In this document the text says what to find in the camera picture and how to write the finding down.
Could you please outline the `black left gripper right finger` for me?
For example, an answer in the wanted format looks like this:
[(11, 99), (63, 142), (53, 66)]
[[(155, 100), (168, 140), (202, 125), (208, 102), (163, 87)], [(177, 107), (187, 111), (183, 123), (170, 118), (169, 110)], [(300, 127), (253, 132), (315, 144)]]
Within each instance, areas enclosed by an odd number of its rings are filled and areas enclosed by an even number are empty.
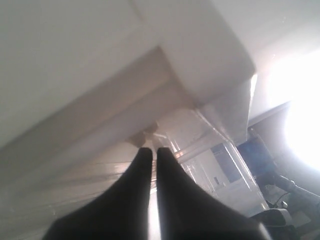
[(157, 203), (163, 240), (267, 240), (263, 224), (210, 196), (183, 170), (171, 150), (160, 147)]

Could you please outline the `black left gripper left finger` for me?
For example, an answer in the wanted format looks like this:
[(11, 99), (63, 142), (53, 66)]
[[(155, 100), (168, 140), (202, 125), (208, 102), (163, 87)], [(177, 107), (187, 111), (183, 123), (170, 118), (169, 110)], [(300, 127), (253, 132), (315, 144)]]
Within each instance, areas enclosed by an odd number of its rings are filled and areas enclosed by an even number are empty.
[(153, 153), (138, 150), (121, 177), (103, 194), (57, 219), (45, 240), (146, 240)]

